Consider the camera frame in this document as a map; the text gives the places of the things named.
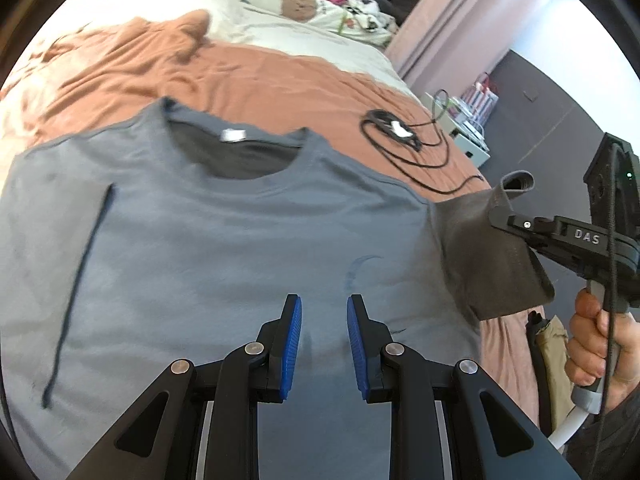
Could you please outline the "person's right hand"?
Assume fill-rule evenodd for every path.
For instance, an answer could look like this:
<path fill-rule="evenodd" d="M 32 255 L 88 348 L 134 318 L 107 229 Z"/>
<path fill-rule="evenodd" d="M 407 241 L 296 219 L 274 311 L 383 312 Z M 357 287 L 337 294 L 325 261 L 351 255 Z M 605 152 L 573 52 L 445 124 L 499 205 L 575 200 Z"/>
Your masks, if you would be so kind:
<path fill-rule="evenodd" d="M 604 376 L 609 320 L 596 296 L 587 289 L 578 292 L 565 364 L 565 373 L 576 386 L 591 386 Z M 639 323 L 631 313 L 616 313 L 614 340 L 620 346 L 620 354 L 608 385 L 606 412 L 617 408 L 639 385 Z"/>

